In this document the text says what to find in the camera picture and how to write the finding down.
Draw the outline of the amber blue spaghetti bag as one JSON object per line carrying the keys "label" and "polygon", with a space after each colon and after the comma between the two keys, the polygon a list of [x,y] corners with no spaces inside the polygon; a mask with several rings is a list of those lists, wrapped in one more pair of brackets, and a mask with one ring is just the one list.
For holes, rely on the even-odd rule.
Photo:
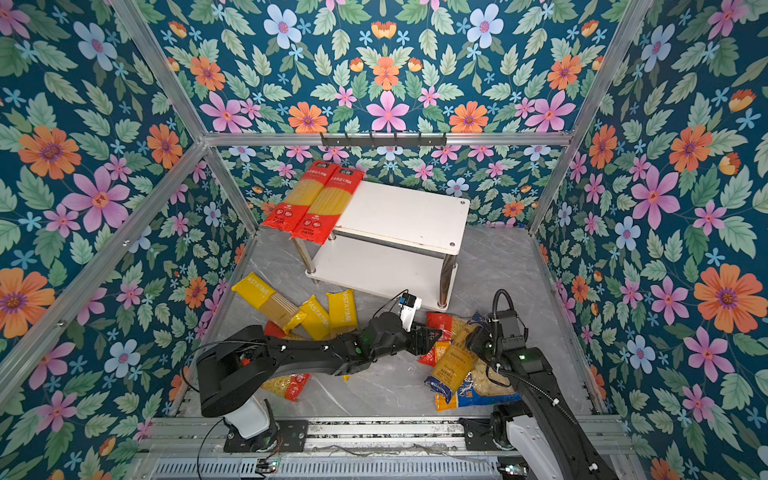
{"label": "amber blue spaghetti bag", "polygon": [[451,402],[478,356],[467,346],[467,335],[457,336],[437,361],[425,384],[445,402]]}

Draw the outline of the yellow Pastatime spaghetti bag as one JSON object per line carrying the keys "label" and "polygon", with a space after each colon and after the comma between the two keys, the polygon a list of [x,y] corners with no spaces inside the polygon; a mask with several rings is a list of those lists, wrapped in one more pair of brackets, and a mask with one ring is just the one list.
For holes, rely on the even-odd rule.
{"label": "yellow Pastatime spaghetti bag", "polygon": [[346,333],[358,327],[357,308],[353,290],[327,294],[330,329]]}

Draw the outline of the red spaghetti bag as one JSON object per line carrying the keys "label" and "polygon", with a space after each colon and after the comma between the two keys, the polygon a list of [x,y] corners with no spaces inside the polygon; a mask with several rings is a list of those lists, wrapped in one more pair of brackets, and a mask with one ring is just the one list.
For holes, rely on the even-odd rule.
{"label": "red spaghetti bag", "polygon": [[277,204],[262,222],[262,226],[280,231],[294,231],[312,203],[339,169],[340,166],[332,162],[322,160],[314,162],[286,198]]}
{"label": "red spaghetti bag", "polygon": [[294,239],[323,245],[333,233],[365,174],[356,169],[338,169],[324,185],[292,232]]}

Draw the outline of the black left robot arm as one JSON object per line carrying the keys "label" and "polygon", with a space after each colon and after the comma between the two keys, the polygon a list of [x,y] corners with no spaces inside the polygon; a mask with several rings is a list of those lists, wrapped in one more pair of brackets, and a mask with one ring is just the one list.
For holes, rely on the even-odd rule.
{"label": "black left robot arm", "polygon": [[403,351],[425,355],[441,335],[439,329],[420,324],[405,329],[401,318],[391,312],[373,318],[362,330],[320,341],[277,338],[267,335],[260,325],[248,326],[208,345],[198,356],[201,414],[224,417],[234,426],[234,413],[273,378],[353,375]]}

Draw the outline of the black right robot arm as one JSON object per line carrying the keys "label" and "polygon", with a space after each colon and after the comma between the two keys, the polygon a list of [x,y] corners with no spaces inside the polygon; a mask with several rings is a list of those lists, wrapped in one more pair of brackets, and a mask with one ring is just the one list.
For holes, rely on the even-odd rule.
{"label": "black right robot arm", "polygon": [[491,313],[466,340],[467,349],[485,364],[491,383],[520,396],[494,408],[494,443],[516,450],[537,479],[615,479],[615,470],[567,405],[551,364],[527,340],[528,328],[511,295],[497,290]]}

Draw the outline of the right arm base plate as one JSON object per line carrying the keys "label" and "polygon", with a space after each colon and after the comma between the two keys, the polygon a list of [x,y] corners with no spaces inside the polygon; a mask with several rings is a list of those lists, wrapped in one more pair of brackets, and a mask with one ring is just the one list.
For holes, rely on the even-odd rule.
{"label": "right arm base plate", "polygon": [[512,445],[494,430],[489,418],[460,417],[464,429],[465,448],[468,451],[511,451]]}

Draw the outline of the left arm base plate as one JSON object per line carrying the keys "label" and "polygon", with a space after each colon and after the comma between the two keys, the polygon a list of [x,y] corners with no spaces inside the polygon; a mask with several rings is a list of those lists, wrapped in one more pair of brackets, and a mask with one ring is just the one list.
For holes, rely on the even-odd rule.
{"label": "left arm base plate", "polygon": [[276,420],[266,431],[245,439],[228,423],[223,451],[226,453],[296,453],[304,450],[309,422],[306,420]]}

